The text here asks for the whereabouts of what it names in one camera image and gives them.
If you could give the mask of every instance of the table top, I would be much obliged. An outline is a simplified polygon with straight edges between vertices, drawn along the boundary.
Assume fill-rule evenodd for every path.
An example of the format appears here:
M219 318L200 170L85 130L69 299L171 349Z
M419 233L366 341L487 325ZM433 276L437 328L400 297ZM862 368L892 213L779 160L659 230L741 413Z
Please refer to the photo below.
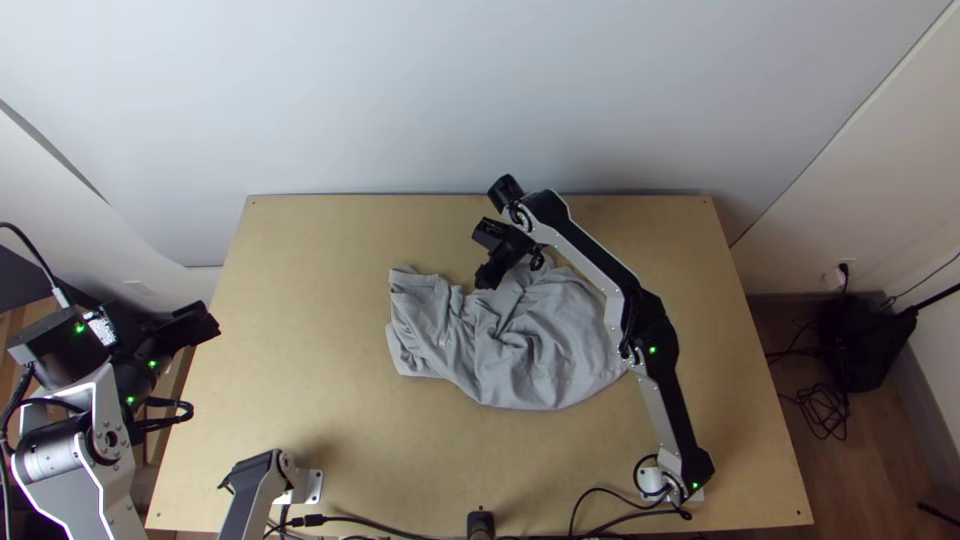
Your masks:
M574 220L659 295L680 339L677 374L716 474L692 521L625 533L812 523L803 480L713 202L691 196L567 196ZM484 196L253 196L211 311L223 335L199 347L184 388L196 417L175 426L147 526L218 531L239 460L274 447L324 470L310 513L358 515L463 536L483 505L507 535L566 534L585 489L635 494L658 440L636 379L554 412L482 407L452 383L401 377L386 346L387 272L411 264L468 289L486 251L470 239ZM597 495L585 532L628 513ZM310 534L362 529L328 523Z

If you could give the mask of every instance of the white wall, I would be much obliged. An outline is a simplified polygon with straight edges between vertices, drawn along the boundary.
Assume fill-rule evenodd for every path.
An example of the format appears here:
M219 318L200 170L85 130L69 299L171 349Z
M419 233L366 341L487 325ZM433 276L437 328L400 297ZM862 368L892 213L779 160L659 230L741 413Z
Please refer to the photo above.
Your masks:
M923 265L911 275L887 288L890 295L900 294L951 259L960 251L960 244L940 257ZM929 281L899 298L896 307L903 309L960 282L960 261L944 268ZM924 308L920 312L917 329L910 337L910 348L933 391L940 412L960 449L960 293Z
M251 193L719 195L728 238L946 0L11 2L0 96L161 253Z
M750 293L882 290L960 244L960 16L952 5L802 176L737 242Z
M219 276L218 268L188 270L153 250L2 112L0 220L23 229L60 278L104 300L124 297L151 311L209 304ZM33 260L10 232L0 231L0 243ZM125 280L141 280L155 294Z

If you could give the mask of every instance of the electrical outlet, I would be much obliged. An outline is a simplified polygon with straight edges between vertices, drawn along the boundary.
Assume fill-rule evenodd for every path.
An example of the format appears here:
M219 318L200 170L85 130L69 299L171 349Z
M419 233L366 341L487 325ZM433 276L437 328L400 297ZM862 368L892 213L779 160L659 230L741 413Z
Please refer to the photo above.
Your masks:
M820 282L823 283L824 288L828 291L843 289L844 284L850 279L849 275L853 274L853 263L855 262L857 262L855 257L844 257L837 261L836 266L820 274ZM844 275L843 271L840 270L841 264L847 265L849 275Z

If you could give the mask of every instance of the gray t-shirt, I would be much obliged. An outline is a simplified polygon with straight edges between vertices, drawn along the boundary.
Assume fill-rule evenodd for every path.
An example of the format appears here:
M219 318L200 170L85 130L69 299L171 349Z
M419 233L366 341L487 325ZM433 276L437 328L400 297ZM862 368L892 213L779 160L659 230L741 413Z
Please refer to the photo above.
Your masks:
M496 290L463 295L438 275L390 270L387 344L401 375L446 379L483 405L554 410L627 371L604 329L603 296L545 256Z

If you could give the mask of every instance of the hardwood floor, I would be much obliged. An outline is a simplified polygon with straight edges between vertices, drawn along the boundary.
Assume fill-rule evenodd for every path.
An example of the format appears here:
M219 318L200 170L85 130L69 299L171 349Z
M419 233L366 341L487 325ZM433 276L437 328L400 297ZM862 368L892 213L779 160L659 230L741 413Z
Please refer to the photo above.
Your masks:
M782 350L814 313L810 302L757 302L751 306L765 350ZM50 302L0 314L0 337L53 309ZM812 344L813 333L798 343ZM0 366L0 390L9 393L16 368L9 356ZM771 368L779 392L793 395L798 388L828 381L818 361L790 357ZM960 528L917 509L929 501L931 472L907 420L897 389L889 378L882 387L851 396L852 415L845 442L817 440L796 406L781 401L800 463L815 524L807 527L751 531L711 531L709 540L825 540L825 539L957 539ZM680 540L692 535L643 535L643 538ZM214 540L216 535L150 531L154 540Z

